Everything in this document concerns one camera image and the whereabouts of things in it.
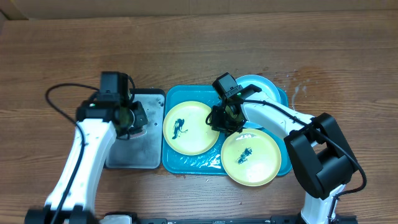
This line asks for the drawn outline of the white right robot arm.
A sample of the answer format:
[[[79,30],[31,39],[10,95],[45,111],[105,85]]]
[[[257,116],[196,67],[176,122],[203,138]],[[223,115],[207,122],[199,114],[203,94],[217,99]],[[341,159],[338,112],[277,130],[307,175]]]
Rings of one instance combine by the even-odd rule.
[[[241,131],[246,121],[261,125],[284,140],[299,184],[306,192],[297,223],[356,223],[335,213],[340,197],[361,191],[367,184],[335,118],[299,113],[264,92],[222,94],[207,125],[226,134]]]

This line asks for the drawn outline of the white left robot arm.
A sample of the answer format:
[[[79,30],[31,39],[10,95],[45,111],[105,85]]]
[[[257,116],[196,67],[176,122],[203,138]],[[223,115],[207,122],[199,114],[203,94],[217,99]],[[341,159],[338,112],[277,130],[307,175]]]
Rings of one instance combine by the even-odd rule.
[[[147,124],[142,103],[84,101],[76,110],[76,132],[62,175],[42,209],[25,223],[98,223],[95,197],[111,146],[119,136]]]

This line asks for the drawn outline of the pink green scrub sponge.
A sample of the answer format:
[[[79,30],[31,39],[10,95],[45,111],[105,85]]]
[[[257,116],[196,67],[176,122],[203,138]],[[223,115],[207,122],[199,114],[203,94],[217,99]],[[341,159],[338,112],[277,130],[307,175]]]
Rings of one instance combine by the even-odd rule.
[[[133,133],[129,133],[127,135],[128,139],[135,139],[135,138],[139,138],[143,135],[147,134],[147,131],[145,129],[140,129],[140,130],[135,130]]]

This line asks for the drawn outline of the light blue plate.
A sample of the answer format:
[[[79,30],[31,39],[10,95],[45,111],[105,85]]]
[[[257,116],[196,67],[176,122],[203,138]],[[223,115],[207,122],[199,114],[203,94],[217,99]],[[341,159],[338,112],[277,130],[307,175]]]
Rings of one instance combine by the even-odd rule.
[[[259,87],[264,93],[267,94],[272,100],[281,103],[280,93],[277,87],[267,78],[259,75],[244,75],[236,79],[237,84],[243,88],[253,84]]]

